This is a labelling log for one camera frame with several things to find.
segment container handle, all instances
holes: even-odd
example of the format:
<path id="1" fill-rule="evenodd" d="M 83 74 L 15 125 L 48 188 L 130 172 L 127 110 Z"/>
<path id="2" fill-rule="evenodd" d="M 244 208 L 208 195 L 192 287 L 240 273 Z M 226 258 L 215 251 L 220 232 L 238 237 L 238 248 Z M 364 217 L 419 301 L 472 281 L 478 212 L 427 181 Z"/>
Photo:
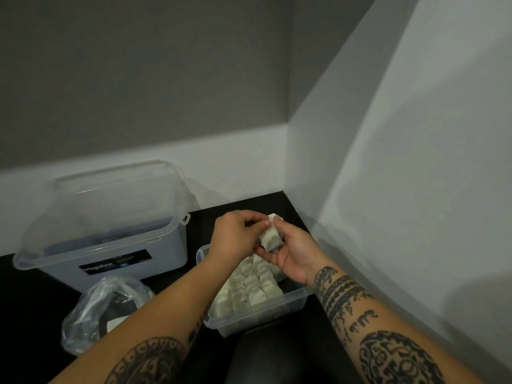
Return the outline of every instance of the container handle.
<path id="1" fill-rule="evenodd" d="M 190 214 L 187 213 L 187 214 L 185 214 L 185 217 L 183 217 L 183 219 L 180 221 L 180 224 L 186 225 L 189 223 L 189 221 L 190 221 Z"/>

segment large plastic bin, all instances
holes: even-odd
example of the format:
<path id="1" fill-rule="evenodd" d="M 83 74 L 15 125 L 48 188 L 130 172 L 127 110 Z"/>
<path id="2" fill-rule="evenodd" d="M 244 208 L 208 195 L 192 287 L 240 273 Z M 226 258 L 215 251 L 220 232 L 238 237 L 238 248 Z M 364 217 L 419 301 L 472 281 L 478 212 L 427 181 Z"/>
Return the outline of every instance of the large plastic bin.
<path id="1" fill-rule="evenodd" d="M 18 269 L 39 268 L 84 292 L 113 274 L 138 279 L 186 263 L 190 215 L 175 167 L 149 161 L 70 175 L 22 238 Z"/>
<path id="2" fill-rule="evenodd" d="M 197 264 L 201 263 L 208 255 L 209 250 L 209 244 L 199 248 L 195 255 L 195 262 Z M 212 310 L 210 310 L 204 324 L 208 329 L 217 329 L 221 336 L 227 337 L 303 309 L 308 295 L 313 293 L 310 287 L 294 282 L 289 278 L 280 282 L 279 286 L 284 292 L 282 296 L 247 307 L 240 312 L 232 312 L 230 315 L 220 318 L 212 317 Z"/>

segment black tabletop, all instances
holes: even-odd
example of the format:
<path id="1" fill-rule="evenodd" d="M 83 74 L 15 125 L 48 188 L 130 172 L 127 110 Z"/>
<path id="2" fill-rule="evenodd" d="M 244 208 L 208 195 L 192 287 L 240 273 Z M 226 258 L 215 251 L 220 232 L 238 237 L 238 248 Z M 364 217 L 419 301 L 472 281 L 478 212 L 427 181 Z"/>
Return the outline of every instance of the black tabletop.
<path id="1" fill-rule="evenodd" d="M 211 239 L 214 223 L 228 211 L 276 213 L 306 229 L 286 195 L 278 193 L 191 213 L 184 267 L 143 280 L 155 293 L 195 266 L 195 253 Z M 61 322 L 80 293 L 35 269 L 12 268 L 0 258 L 4 366 L 18 382 L 46 383 L 74 359 L 60 345 Z M 304 309 L 242 334 L 223 338 L 203 326 L 178 377 L 183 383 L 362 382 L 314 295 Z"/>

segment open lid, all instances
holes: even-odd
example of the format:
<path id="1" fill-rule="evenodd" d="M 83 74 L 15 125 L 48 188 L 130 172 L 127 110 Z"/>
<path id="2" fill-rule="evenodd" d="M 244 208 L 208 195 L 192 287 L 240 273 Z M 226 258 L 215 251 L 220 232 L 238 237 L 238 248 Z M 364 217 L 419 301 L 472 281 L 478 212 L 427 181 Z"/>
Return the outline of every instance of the open lid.
<path id="1" fill-rule="evenodd" d="M 30 269 L 148 241 L 187 224 L 187 187 L 170 163 L 149 161 L 54 181 L 54 202 L 13 258 Z"/>

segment clear plastic bag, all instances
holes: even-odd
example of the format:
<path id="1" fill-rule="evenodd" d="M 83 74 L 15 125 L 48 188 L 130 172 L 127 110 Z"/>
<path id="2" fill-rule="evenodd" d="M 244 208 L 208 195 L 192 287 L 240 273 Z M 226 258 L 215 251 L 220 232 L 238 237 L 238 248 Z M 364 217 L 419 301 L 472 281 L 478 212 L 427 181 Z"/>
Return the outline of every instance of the clear plastic bag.
<path id="1" fill-rule="evenodd" d="M 62 347 L 79 356 L 104 336 L 112 319 L 130 315 L 154 296 L 134 277 L 104 277 L 87 290 L 62 321 Z"/>

